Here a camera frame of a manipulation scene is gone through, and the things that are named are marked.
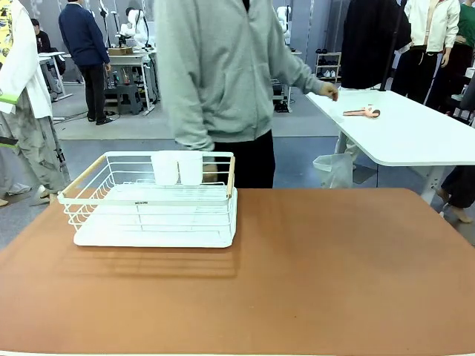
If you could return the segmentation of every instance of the shoe rack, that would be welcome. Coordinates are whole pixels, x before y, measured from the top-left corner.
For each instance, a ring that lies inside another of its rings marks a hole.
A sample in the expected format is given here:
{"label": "shoe rack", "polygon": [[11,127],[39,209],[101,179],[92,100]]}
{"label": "shoe rack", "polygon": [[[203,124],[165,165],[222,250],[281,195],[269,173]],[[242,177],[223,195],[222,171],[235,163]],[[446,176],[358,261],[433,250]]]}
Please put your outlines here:
{"label": "shoe rack", "polygon": [[[329,82],[340,82],[341,52],[317,53],[317,63],[315,65],[315,75],[321,80]],[[335,77],[325,77],[324,74],[332,70],[335,71]]]}

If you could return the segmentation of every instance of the white shopping bag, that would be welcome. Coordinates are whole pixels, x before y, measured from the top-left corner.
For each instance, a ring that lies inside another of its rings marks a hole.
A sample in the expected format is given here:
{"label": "white shopping bag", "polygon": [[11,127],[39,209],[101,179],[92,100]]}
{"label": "white shopping bag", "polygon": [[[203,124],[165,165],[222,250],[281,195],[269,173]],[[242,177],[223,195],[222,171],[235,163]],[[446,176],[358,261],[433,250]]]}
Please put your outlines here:
{"label": "white shopping bag", "polygon": [[330,154],[313,161],[322,188],[352,188],[353,161],[349,154]]}

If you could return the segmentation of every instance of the white wire dish rack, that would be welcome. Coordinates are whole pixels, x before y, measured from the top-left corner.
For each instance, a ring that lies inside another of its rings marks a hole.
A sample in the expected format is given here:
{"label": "white wire dish rack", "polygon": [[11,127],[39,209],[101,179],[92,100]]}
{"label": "white wire dish rack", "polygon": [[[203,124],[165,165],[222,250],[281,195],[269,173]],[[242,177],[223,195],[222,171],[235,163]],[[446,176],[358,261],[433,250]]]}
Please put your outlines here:
{"label": "white wire dish rack", "polygon": [[[203,152],[203,165],[218,170],[206,172],[205,167],[203,175],[217,174],[227,185],[165,186],[155,182],[154,154],[107,152],[59,194],[76,229],[74,243],[192,248],[232,244],[238,204],[233,155]],[[213,157],[216,166],[206,157]]]}

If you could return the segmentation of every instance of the man in navy jacket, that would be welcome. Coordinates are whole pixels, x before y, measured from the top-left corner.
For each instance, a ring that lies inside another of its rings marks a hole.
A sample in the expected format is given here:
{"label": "man in navy jacket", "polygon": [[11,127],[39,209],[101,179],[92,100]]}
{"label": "man in navy jacket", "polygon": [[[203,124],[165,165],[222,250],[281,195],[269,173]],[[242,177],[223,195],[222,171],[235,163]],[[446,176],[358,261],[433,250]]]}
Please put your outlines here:
{"label": "man in navy jacket", "polygon": [[96,125],[112,122],[104,113],[104,65],[111,70],[102,33],[82,0],[68,0],[59,15],[59,29],[71,57],[84,76],[88,120]]}

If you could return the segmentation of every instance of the black pants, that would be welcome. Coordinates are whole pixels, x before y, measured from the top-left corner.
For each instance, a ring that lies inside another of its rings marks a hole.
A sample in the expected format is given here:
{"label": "black pants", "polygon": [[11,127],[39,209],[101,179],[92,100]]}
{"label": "black pants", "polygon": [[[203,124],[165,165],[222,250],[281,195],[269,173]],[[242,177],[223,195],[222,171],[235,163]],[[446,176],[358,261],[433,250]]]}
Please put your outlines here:
{"label": "black pants", "polygon": [[396,69],[391,90],[424,104],[437,66],[437,53],[412,48],[404,53]]}
{"label": "black pants", "polygon": [[[216,142],[217,152],[232,152],[236,157],[236,188],[272,188],[274,185],[275,158],[272,132],[255,141],[222,143]],[[227,183],[227,177],[219,177]]]}
{"label": "black pants", "polygon": [[105,120],[104,66],[79,67],[86,87],[88,118],[98,122]]}
{"label": "black pants", "polygon": [[451,52],[451,60],[444,68],[440,68],[433,81],[432,89],[427,98],[429,108],[446,113],[453,108],[447,105],[447,98],[460,94],[465,84],[465,71],[472,64],[473,48],[466,44],[455,44]]}
{"label": "black pants", "polygon": [[456,208],[470,208],[475,202],[475,166],[460,165],[448,175],[442,189],[451,195],[449,204]]}

